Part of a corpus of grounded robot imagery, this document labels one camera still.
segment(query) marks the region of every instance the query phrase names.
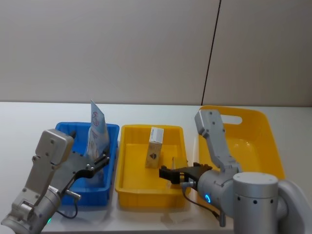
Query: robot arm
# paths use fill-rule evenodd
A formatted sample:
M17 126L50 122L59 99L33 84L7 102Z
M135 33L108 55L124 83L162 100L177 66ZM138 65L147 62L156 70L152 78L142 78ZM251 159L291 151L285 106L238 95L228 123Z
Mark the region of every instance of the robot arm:
M39 234L58 210L65 194L75 200L80 195L69 190L79 178L92 178L108 164L103 156L97 161L71 152L74 139L58 130L42 133L33 156L33 167L18 197L12 203L12 210L1 222L16 234Z
M220 172L196 164L205 167L203 173L193 178L184 176L181 186L197 190L204 200L220 210L221 227L225 226L227 215L234 219L235 234L312 234L312 209L298 186L287 180L278 181L273 175L242 172L230 155L217 110L200 110L195 122ZM169 177L163 175L163 168L159 176Z

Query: white wall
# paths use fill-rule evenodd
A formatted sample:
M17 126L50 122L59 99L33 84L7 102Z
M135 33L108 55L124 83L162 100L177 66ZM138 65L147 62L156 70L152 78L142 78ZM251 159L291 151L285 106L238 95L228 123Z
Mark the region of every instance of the white wall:
M220 9L204 104L312 106L312 1Z
M1 0L0 100L200 104L218 0Z

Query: yellow plastic bin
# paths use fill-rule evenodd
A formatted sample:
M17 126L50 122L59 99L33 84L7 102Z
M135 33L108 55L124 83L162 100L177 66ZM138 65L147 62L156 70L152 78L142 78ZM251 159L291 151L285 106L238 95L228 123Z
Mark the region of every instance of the yellow plastic bin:
M164 129L158 168L145 168L151 127ZM159 178L161 165L167 168L187 166L182 128L166 125L123 126L115 184L121 207L179 208L184 206L185 199L180 186L172 185L169 181Z
M285 174L275 140L266 116L254 110L223 106L202 106L201 110L218 110L221 115L241 117L240 124L224 123L231 155L245 172L263 172L284 179ZM212 163L206 140L198 135L199 163L218 168Z

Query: blue plastic bin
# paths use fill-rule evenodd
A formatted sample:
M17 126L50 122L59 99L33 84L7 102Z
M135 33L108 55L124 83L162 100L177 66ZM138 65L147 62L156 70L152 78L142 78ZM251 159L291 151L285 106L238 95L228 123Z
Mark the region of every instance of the blue plastic bin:
M88 144L88 132L91 124L82 122L61 122L58 123L55 129L70 134L76 131L76 137L72 151L84 154ZM86 184L85 178L78 179L71 190L81 195L79 206L106 206L109 200L109 191L112 185L112 176L114 171L114 163L116 159L116 149L118 146L119 126L115 124L107 124L107 130L110 138L110 160L109 164L103 168L104 180L103 186L99 188L91 188ZM73 198L65 195L62 199L63 205L73 205Z

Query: small cardboard box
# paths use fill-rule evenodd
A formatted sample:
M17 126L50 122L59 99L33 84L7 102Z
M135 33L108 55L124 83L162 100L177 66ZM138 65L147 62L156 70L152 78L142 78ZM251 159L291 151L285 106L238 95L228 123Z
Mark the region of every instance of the small cardboard box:
M158 161L160 158L160 151L162 146L164 130L162 128L152 127L150 142L148 145L145 167L146 168L157 168Z

